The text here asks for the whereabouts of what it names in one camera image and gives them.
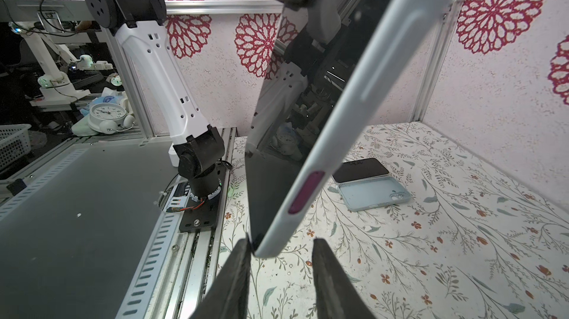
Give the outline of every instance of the white alarm clock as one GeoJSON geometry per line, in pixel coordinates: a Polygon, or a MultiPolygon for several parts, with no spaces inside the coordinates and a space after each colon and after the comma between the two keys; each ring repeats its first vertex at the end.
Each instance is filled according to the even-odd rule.
{"type": "Polygon", "coordinates": [[[95,131],[112,134],[130,128],[134,116],[114,103],[99,103],[89,110],[89,127],[95,131]]]}

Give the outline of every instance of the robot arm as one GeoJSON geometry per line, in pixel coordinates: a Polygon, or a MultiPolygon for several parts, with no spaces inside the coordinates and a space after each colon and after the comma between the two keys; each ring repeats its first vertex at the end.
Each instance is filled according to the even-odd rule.
{"type": "Polygon", "coordinates": [[[164,0],[85,1],[93,17],[117,38],[148,81],[180,158],[178,172],[189,180],[196,196],[213,193],[219,180],[212,171],[225,152],[223,140],[183,82],[163,26],[164,0]]]}

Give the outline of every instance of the white basket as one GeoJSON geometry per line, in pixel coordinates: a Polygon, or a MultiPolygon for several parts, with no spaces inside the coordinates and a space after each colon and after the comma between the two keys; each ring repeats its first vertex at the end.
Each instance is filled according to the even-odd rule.
{"type": "Polygon", "coordinates": [[[0,125],[0,170],[32,150],[29,128],[30,124],[0,125]]]}

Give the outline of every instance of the phone case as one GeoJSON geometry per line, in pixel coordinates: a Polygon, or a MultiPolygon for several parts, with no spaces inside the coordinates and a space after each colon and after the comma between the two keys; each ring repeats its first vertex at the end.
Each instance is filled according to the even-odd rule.
{"type": "Polygon", "coordinates": [[[338,184],[338,191],[351,211],[399,204],[412,199],[411,193],[390,176],[338,184]]]}

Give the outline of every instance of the desk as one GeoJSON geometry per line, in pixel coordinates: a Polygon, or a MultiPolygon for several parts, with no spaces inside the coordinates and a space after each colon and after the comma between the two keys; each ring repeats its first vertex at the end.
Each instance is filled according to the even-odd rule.
{"type": "MultiPolygon", "coordinates": [[[[246,236],[246,138],[236,138],[219,265],[246,236]]],[[[421,123],[367,127],[414,200],[352,213],[329,180],[279,257],[252,258],[248,317],[315,318],[312,240],[328,241],[378,318],[558,318],[569,302],[569,215],[421,123]]]]}

